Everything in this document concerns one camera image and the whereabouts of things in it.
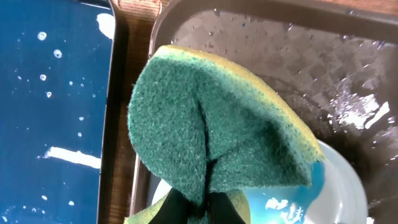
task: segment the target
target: wooden table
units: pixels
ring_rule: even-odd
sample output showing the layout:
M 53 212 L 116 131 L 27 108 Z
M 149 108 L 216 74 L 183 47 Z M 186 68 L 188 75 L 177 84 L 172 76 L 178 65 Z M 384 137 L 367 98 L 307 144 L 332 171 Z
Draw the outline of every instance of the wooden table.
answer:
M 159 11 L 170 0 L 114 0 L 125 15 L 129 25 L 129 46 L 127 69 L 124 80 L 123 103 L 119 119 L 118 145 L 115 149 L 114 170 L 102 178 L 112 182 L 103 190 L 108 197 L 99 209 L 100 223 L 123 223 L 129 215 L 131 187 L 134 173 L 135 154 L 128 139 L 127 105 L 132 92 L 132 84 L 147 62 L 149 38 L 152 26 Z M 324 0 L 353 9 L 393 14 L 398 16 L 398 0 Z

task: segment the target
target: brown tray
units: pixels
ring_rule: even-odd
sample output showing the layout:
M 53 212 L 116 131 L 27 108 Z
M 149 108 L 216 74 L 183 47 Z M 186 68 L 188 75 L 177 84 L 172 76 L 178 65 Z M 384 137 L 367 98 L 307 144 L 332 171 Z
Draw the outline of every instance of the brown tray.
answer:
M 155 23 L 149 56 L 175 44 L 248 68 L 351 163 L 370 219 L 395 223 L 397 42 L 396 17 L 325 2 L 174 0 Z M 147 206 L 159 181 L 139 164 L 131 213 Z

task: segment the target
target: folded sponge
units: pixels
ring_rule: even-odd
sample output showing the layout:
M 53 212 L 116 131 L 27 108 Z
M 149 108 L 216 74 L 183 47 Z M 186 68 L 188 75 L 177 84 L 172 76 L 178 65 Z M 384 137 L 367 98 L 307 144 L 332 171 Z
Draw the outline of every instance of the folded sponge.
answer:
M 308 185 L 323 159 L 311 130 L 261 79 L 172 45 L 141 73 L 128 126 L 149 170 L 198 205 L 207 190 Z

